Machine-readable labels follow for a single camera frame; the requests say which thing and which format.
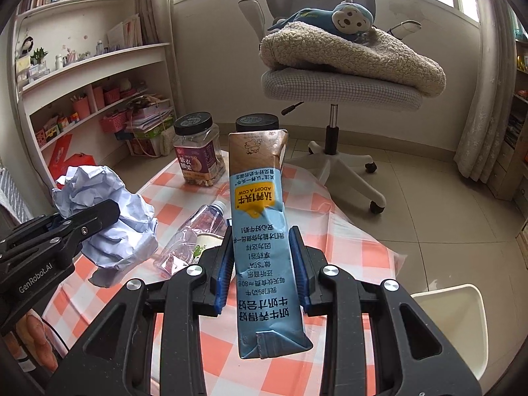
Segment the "orange and white tablecloth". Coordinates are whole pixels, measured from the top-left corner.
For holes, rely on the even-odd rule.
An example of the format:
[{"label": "orange and white tablecloth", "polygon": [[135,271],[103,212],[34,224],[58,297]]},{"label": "orange and white tablecloth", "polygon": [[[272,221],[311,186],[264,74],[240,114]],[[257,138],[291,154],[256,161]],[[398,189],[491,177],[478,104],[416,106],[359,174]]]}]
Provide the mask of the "orange and white tablecloth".
[{"label": "orange and white tablecloth", "polygon": [[[224,155],[226,164],[228,156]],[[184,184],[177,160],[168,165],[139,193],[154,206],[159,220],[157,237],[161,251],[179,226],[201,205],[225,195],[228,176],[214,187]],[[373,237],[352,225],[337,208],[330,194],[307,170],[284,165],[282,189],[289,226],[297,225],[307,246],[320,248],[328,259],[358,280],[379,284],[395,277],[401,258]],[[152,259],[130,271],[121,283],[103,289],[88,282],[96,267],[84,256],[76,262],[75,272],[57,289],[44,318],[69,347],[75,343],[94,317],[131,278],[146,283],[164,279]],[[304,316],[306,335],[313,343],[308,352],[268,358],[241,360],[237,347],[236,285],[231,282],[228,303],[217,318],[200,317],[202,359],[209,396],[314,396],[319,394],[325,348],[324,317]],[[159,345],[162,314],[156,321],[152,352],[152,394],[157,394]],[[374,355],[368,317],[364,316],[368,394],[376,392]],[[48,329],[48,336],[59,352],[62,345]]]}]

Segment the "purple jar label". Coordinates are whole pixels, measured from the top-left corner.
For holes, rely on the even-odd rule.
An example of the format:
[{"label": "purple jar label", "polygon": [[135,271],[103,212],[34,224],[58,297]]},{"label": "purple jar label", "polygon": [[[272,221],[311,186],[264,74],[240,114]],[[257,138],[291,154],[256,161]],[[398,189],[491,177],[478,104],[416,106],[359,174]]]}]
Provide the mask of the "purple jar label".
[{"label": "purple jar label", "polygon": [[203,147],[175,146],[174,148],[186,180],[208,181],[217,176],[220,168],[216,160],[213,141]]}]

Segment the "lace curtain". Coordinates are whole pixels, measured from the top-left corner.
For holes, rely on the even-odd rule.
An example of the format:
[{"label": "lace curtain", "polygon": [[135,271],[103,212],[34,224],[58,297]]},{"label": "lace curtain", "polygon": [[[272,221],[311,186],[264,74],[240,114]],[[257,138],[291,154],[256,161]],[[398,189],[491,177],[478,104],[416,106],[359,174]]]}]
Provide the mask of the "lace curtain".
[{"label": "lace curtain", "polygon": [[503,142],[515,87],[515,39],[506,0],[477,0],[477,87],[455,154],[464,177],[487,182]]},{"label": "lace curtain", "polygon": [[174,50],[174,36],[172,30],[173,0],[136,0],[136,8],[141,19],[141,29],[144,44],[170,43],[165,49],[169,81],[176,114],[185,114],[182,99],[182,87],[178,74],[178,64]]}]

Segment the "white chair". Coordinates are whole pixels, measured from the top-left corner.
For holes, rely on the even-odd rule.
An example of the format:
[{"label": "white chair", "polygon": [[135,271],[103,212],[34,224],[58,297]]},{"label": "white chair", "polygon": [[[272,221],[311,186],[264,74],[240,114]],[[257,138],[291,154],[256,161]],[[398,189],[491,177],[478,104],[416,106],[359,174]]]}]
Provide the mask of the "white chair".
[{"label": "white chair", "polygon": [[[274,20],[288,18],[305,7],[333,10],[344,0],[266,0]],[[354,0],[366,7],[376,17],[376,0]],[[266,34],[265,18],[257,0],[241,0],[239,8],[261,41]],[[396,38],[403,38],[421,28],[415,21],[406,21],[388,32]],[[315,141],[308,145],[309,156],[292,159],[288,163],[311,170],[325,184],[329,175],[346,178],[350,185],[371,200],[370,210],[381,213],[386,206],[385,197],[370,186],[352,167],[364,166],[368,173],[377,170],[371,156],[355,156],[339,153],[337,141],[338,103],[380,105],[397,110],[417,110],[422,103],[421,94],[414,88],[391,82],[361,78],[328,71],[308,71],[285,68],[270,70],[262,76],[262,89],[268,98],[275,100],[303,102],[329,102],[330,121],[326,128],[324,146]],[[297,105],[285,109],[282,114],[292,111]]]}]

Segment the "person's hand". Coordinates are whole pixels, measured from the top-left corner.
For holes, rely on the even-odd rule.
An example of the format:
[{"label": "person's hand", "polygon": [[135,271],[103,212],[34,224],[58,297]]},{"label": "person's hand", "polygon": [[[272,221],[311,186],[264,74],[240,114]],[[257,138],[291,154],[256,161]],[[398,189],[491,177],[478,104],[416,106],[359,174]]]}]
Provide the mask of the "person's hand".
[{"label": "person's hand", "polygon": [[[16,332],[35,360],[51,372],[59,364],[55,358],[51,345],[44,334],[44,325],[35,311],[30,310],[17,324]],[[15,358],[20,358],[22,348],[13,333],[4,336],[4,341],[10,353]]]}]

